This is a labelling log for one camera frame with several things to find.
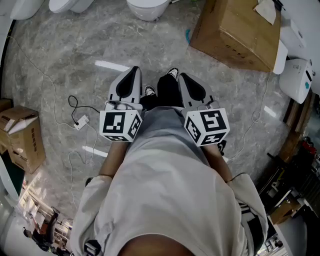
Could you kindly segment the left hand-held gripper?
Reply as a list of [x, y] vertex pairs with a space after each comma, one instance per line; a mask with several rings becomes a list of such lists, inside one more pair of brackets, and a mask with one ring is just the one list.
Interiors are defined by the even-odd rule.
[[133, 142], [143, 121], [141, 95], [142, 72], [134, 66], [111, 83], [109, 99], [99, 114], [99, 134], [112, 142]]

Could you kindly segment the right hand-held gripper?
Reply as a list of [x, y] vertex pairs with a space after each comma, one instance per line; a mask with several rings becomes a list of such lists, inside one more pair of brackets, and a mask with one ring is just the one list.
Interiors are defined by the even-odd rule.
[[230, 132], [227, 113], [214, 100], [211, 87], [189, 73], [177, 78], [183, 101], [184, 128], [198, 147], [220, 143]]

